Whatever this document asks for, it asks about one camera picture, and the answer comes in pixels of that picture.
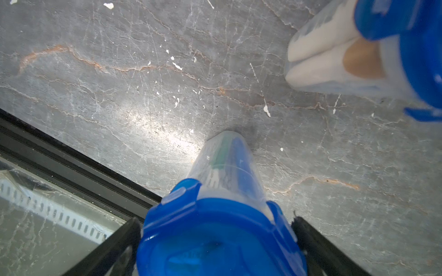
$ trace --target black metal bar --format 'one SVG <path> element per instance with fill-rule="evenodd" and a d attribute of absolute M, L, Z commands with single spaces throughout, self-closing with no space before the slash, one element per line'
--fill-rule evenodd
<path fill-rule="evenodd" d="M 0 110 L 0 156 L 123 219 L 161 197 Z"/>
<path fill-rule="evenodd" d="M 327 275 L 370 276 L 303 218 L 296 217 L 292 229 L 298 238 L 299 248 L 306 251 L 306 255 L 316 261 Z"/>
<path fill-rule="evenodd" d="M 140 222 L 132 218 L 63 276 L 102 276 L 114 264 L 111 276 L 130 276 L 140 239 Z"/>

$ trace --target metal grate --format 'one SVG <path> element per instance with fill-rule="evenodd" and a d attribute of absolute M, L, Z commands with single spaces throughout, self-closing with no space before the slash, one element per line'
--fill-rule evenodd
<path fill-rule="evenodd" d="M 113 233 L 74 210 L 21 186 L 6 170 L 0 171 L 0 197 L 98 244 Z"/>

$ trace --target gray marble floor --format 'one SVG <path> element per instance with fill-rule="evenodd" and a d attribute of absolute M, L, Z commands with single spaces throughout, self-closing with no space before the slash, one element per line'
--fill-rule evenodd
<path fill-rule="evenodd" d="M 327 2 L 2 0 L 0 108 L 161 196 L 238 131 L 288 217 L 374 275 L 442 275 L 441 125 L 285 83 L 290 37 Z"/>

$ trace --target glass panel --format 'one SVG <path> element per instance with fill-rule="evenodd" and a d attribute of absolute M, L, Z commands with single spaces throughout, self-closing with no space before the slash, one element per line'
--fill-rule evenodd
<path fill-rule="evenodd" d="M 0 274 L 61 275 L 123 223 L 0 158 Z"/>

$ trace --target metal frame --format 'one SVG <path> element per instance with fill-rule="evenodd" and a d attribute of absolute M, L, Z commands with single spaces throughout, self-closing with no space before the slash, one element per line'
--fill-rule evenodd
<path fill-rule="evenodd" d="M 0 109 L 0 156 L 129 220 L 161 197 Z"/>

